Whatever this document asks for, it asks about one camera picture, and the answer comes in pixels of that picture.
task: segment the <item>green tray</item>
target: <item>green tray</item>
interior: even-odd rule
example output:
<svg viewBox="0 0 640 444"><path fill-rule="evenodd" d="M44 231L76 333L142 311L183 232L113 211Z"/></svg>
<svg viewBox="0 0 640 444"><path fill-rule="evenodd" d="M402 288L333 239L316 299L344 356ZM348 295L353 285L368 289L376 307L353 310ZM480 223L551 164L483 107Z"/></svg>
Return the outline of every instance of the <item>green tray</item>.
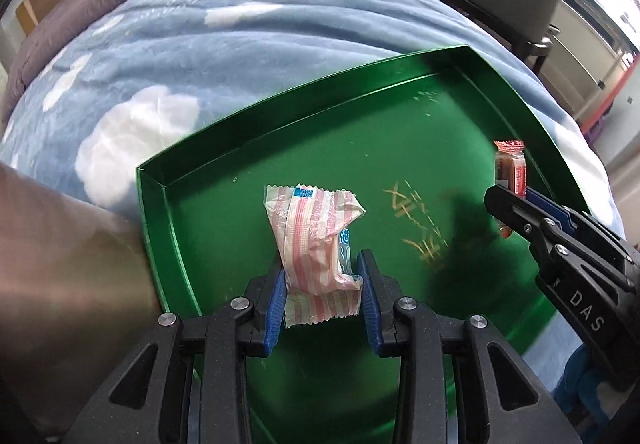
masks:
<svg viewBox="0 0 640 444"><path fill-rule="evenodd" d="M493 141L511 138L525 141L529 185L586 210L542 125L466 46L341 72L220 120L138 169L162 305L207 314L267 271L276 251L267 184L345 188L367 210L351 226L351 254L371 248L406 294L444 315L482 313L522 352L554 309L534 284L526 241L501 239L482 204ZM403 241L421 235L383 191L396 183L425 205L413 216L433 221L433 258ZM248 363L255 440L388 443L398 373L398 360L369 349L359 316L287 329L268 360Z"/></svg>

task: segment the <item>silver bolt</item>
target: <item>silver bolt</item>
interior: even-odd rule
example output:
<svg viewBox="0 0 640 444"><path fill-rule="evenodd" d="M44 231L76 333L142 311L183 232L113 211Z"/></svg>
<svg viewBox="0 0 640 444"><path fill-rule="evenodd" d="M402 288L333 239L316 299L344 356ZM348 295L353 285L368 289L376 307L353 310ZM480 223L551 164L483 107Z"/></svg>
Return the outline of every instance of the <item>silver bolt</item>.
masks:
<svg viewBox="0 0 640 444"><path fill-rule="evenodd" d="M469 321L477 329L483 329L487 324L486 318L479 314L474 314L473 316L471 316L471 318L469 318Z"/></svg>
<svg viewBox="0 0 640 444"><path fill-rule="evenodd" d="M244 310L249 306L249 300L245 297L237 297L231 300L231 308L234 310Z"/></svg>
<svg viewBox="0 0 640 444"><path fill-rule="evenodd" d="M175 317L175 314L173 312L165 312L158 318L158 323L163 327L170 327L175 323L176 319L177 318Z"/></svg>
<svg viewBox="0 0 640 444"><path fill-rule="evenodd" d="M398 300L398 305L402 310L413 310L418 306L418 303L413 298L403 296Z"/></svg>

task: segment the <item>snack package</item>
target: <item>snack package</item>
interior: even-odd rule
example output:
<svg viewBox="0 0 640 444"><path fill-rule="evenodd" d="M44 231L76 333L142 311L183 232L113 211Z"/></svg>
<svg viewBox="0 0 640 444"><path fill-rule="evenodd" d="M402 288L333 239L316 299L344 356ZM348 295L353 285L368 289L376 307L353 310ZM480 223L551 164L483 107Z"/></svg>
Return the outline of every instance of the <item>snack package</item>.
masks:
<svg viewBox="0 0 640 444"><path fill-rule="evenodd" d="M524 159L524 143L521 140L496 140L495 183L509 189L519 197L527 194L527 163ZM498 221L500 234L509 238L513 230Z"/></svg>
<svg viewBox="0 0 640 444"><path fill-rule="evenodd" d="M264 207L286 275L285 325L358 314L362 278L351 274L347 226L365 211L355 195L267 186Z"/></svg>

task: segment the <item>blue rubber pad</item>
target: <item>blue rubber pad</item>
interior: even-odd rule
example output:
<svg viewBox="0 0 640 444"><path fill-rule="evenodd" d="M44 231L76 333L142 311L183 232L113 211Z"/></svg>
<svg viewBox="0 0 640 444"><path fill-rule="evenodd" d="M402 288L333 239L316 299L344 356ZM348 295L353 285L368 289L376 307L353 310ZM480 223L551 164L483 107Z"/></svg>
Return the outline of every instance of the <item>blue rubber pad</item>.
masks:
<svg viewBox="0 0 640 444"><path fill-rule="evenodd" d="M369 269L362 254L358 254L357 274L362 277L362 300L360 301L360 314L364 317L367 328L367 340L373 351L380 355L382 348L382 324L380 323L380 304L376 292L371 285Z"/></svg>
<svg viewBox="0 0 640 444"><path fill-rule="evenodd" d="M569 236L574 235L575 229L571 224L571 217L569 216L569 213L558 206L555 202L552 202L544 195L541 195L529 187L527 187L526 199L533 205L542 209L547 215L549 215L549 217L557 220L566 234Z"/></svg>
<svg viewBox="0 0 640 444"><path fill-rule="evenodd" d="M264 350L267 355L271 354L278 344L282 320L284 318L284 304L287 301L287 284L284 280L284 270L281 270L276 285L273 287L273 295L267 309L265 319Z"/></svg>

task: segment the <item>bed sheet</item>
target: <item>bed sheet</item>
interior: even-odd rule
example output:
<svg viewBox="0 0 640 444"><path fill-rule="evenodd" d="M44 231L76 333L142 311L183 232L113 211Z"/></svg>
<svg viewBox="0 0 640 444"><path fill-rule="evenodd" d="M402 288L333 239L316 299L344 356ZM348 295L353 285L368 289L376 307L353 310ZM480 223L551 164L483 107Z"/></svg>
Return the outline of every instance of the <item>bed sheet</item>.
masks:
<svg viewBox="0 0 640 444"><path fill-rule="evenodd" d="M591 212L623 234L604 168L574 121L523 63L438 0L127 0L27 88L0 160L139 219L136 166L185 135L295 85L455 44L471 45L510 82ZM561 318L549 327L527 359L552 386L578 341Z"/></svg>

